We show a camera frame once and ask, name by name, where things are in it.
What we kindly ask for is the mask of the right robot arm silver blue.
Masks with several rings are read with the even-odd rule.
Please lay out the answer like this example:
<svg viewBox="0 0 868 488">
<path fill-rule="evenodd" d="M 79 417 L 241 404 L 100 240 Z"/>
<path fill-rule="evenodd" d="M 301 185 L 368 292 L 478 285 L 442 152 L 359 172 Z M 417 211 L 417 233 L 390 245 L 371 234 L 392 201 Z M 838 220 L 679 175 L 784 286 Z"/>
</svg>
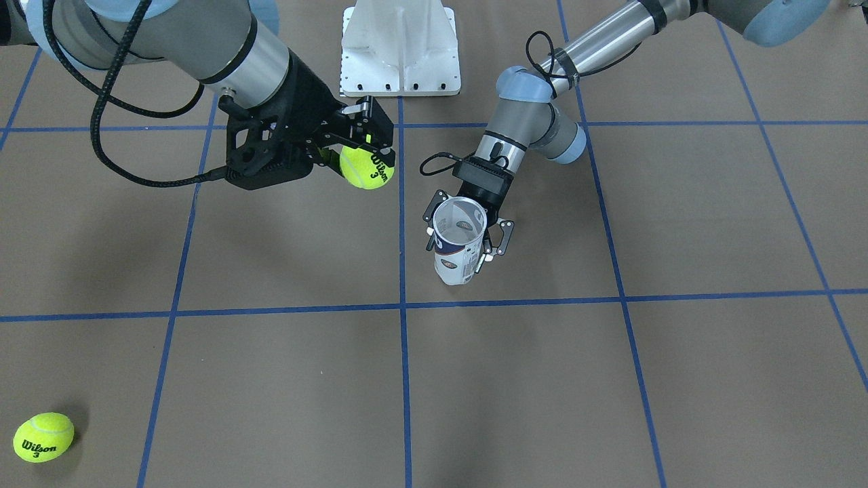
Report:
<svg viewBox="0 0 868 488">
<path fill-rule="evenodd" d="M 155 188 L 223 179 L 247 190 L 304 178 L 315 166 L 388 182 L 393 122 L 371 96 L 339 102 L 279 39 L 266 1 L 3 1 L 2 44 L 37 45 L 96 94 L 91 143 L 105 166 Z M 121 67 L 168 61 L 198 88 L 182 108 L 155 111 L 112 96 Z M 205 89 L 227 114 L 226 163 L 182 180 L 148 180 L 106 157 L 107 104 L 151 118 L 189 112 Z"/>
</svg>

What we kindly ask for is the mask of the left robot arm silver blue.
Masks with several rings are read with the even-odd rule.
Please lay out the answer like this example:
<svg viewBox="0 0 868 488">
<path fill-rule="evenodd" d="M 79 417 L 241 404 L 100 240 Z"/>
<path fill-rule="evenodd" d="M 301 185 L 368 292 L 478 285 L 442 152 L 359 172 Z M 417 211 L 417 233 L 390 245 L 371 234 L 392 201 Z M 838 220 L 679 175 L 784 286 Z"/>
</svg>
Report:
<svg viewBox="0 0 868 488">
<path fill-rule="evenodd" d="M 465 285 L 506 253 L 515 223 L 502 218 L 501 207 L 527 153 L 561 165 L 584 153 L 587 133 L 562 113 L 561 96 L 626 61 L 671 24 L 697 15 L 750 43 L 776 47 L 806 31 L 828 7 L 827 1 L 627 1 L 564 46 L 547 41 L 541 59 L 525 44 L 526 64 L 497 77 L 495 111 L 474 151 L 432 155 L 448 159 L 446 170 L 460 182 L 456 192 L 437 191 L 422 217 L 440 280 Z"/>
</svg>

